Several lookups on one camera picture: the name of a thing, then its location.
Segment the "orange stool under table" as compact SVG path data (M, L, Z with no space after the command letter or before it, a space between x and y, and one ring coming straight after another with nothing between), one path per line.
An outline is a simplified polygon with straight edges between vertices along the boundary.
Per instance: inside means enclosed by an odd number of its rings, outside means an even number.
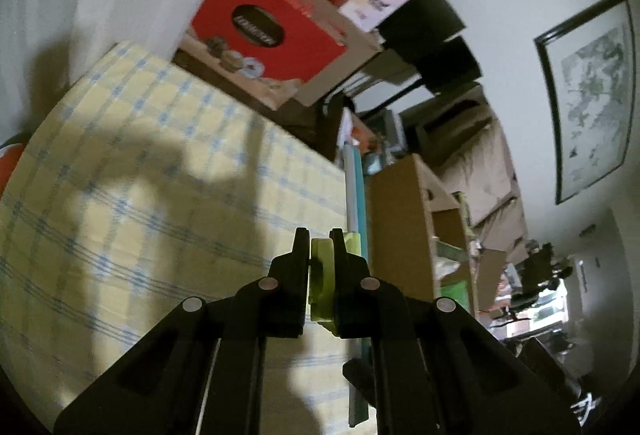
M3 146L0 149L0 195L3 194L18 161L26 148L25 144L17 143Z

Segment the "green labelled tin can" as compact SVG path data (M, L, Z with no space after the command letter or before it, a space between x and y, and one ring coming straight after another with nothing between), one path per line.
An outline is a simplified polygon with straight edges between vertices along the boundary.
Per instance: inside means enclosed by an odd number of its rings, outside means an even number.
M473 311L473 286L469 255L461 247L436 241L436 278L439 296L457 301L465 311Z

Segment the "yellow checked tablecloth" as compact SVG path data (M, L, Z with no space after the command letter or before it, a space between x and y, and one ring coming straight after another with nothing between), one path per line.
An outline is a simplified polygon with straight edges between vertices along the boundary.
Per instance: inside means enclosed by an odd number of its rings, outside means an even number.
M119 43L43 120L2 194L1 367L51 426L183 299L230 296L297 228L345 224L340 168Z

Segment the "black right speaker on stand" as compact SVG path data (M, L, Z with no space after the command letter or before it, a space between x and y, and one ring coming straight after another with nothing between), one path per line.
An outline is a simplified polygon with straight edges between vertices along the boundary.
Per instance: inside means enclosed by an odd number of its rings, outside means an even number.
M360 112L358 117L362 121L377 117L388 106L417 88L426 88L432 95L438 96L451 93L462 85L483 77L480 64L462 36L456 36L447 42L428 48L426 53L418 57L412 65L420 74L420 78L386 98L378 106L366 112Z

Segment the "framed ink painting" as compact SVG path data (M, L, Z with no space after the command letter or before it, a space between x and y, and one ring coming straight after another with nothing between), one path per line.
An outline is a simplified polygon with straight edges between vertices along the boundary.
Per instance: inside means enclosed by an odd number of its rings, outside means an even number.
M535 39L546 81L556 161L555 203L626 161L636 102L629 0L601 0Z

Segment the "black speaker on stand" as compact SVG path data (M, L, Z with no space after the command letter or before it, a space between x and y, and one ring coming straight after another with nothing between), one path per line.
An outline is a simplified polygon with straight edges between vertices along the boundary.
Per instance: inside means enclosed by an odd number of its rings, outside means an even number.
M464 29L465 23L447 0L405 2L375 28L382 51L326 96L323 111L355 109L355 98L378 85L392 91L383 100L393 96L420 78L412 65L418 57L432 46L462 36Z
M412 65L420 74L420 78L386 98L378 106L366 112L360 112L358 117L362 121L377 117L388 106L417 88L426 88L432 95L438 96L451 93L462 85L483 77L480 64L462 36L456 36L447 42L428 48L426 53L418 57Z

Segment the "beige sofa pillow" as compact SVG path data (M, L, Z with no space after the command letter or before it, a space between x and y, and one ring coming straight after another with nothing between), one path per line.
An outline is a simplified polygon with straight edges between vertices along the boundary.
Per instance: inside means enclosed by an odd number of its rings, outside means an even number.
M480 244L485 249L511 254L527 240L527 226L521 200L512 197L476 226Z
M476 226L516 194L515 171L502 127L487 124L437 170L448 192L462 192Z

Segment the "large brown cardboard carton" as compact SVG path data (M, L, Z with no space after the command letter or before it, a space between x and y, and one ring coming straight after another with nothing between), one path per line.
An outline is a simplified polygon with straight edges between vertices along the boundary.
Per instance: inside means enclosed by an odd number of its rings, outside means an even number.
M357 28L328 0L297 0L310 17L332 38L344 46L344 53L330 62L310 81L300 84L291 96L297 103L310 107L335 85L342 83L381 51L378 39Z

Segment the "red collection gift box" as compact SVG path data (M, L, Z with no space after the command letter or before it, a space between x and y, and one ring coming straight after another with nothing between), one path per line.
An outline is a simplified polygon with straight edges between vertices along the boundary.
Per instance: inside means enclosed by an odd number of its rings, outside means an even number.
M303 0L204 0L180 48L271 110L346 52Z

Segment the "brown cardboard storage box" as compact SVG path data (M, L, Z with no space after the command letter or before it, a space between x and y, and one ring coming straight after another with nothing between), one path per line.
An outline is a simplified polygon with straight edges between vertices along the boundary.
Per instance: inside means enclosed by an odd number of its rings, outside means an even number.
M375 277L423 301L439 297L436 241L469 255L460 204L418 155L369 178L369 264ZM472 275L473 311L478 314Z

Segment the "green handled squeegee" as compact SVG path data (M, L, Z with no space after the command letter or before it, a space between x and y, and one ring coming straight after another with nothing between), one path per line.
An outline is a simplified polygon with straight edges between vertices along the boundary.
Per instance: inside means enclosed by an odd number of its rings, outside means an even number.
M310 318L334 337L347 337L355 314L356 277L368 260L368 223L361 155L357 147L342 147L346 185L347 226L326 238L314 238L310 248Z

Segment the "black left speaker on stand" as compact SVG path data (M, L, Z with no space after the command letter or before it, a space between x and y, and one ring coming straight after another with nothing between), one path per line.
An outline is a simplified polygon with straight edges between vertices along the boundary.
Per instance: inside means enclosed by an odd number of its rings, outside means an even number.
M405 2L375 28L382 51L326 96L323 111L355 109L355 98L378 85L392 91L383 100L393 96L420 78L412 65L418 57L432 46L462 36L464 29L465 23L447 0Z

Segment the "white pink small box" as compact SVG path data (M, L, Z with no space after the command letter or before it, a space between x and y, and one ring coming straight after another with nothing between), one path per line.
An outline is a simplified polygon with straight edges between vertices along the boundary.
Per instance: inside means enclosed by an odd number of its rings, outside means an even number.
M338 12L362 32L370 32L409 0L348 0Z

